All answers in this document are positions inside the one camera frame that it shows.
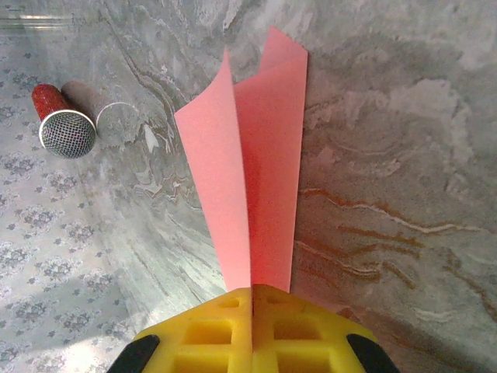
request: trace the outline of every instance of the red and silver object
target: red and silver object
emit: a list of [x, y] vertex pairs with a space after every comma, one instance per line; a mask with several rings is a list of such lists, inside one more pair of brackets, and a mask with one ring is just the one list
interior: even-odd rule
[[65, 159], [80, 158], [92, 150], [96, 126], [86, 115], [74, 110], [56, 87], [37, 85], [31, 97], [41, 119], [39, 136], [46, 150]]

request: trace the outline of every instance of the floral patterned floor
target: floral patterned floor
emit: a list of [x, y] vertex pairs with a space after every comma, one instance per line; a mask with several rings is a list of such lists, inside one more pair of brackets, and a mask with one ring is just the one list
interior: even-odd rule
[[136, 331], [75, 164], [40, 146], [39, 65], [0, 36], [0, 371], [102, 372]]

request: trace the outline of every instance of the red cylinder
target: red cylinder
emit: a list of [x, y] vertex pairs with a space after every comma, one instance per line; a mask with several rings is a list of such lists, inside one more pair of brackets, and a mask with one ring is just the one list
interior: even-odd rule
[[50, 84], [40, 84], [31, 93], [34, 107], [41, 121], [56, 111], [72, 110], [71, 105], [62, 96], [61, 91]]

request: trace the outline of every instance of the yellow plastic object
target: yellow plastic object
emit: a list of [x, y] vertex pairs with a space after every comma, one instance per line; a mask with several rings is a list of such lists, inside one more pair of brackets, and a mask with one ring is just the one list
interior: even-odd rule
[[143, 373], [364, 373], [354, 322], [266, 285], [238, 289], [139, 333], [160, 344]]
[[250, 288], [233, 290], [139, 333], [160, 344], [143, 373], [249, 373]]
[[346, 337], [376, 342], [369, 330], [270, 286], [255, 286], [252, 297], [253, 372], [365, 372]]

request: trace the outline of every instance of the black rubber corner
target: black rubber corner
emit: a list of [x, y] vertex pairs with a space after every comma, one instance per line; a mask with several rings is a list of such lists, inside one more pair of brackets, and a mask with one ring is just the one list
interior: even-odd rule
[[383, 348], [372, 340], [358, 334], [349, 334], [347, 340], [366, 373], [400, 373]]
[[107, 373], [141, 373], [160, 343], [158, 336], [151, 334], [128, 344]]

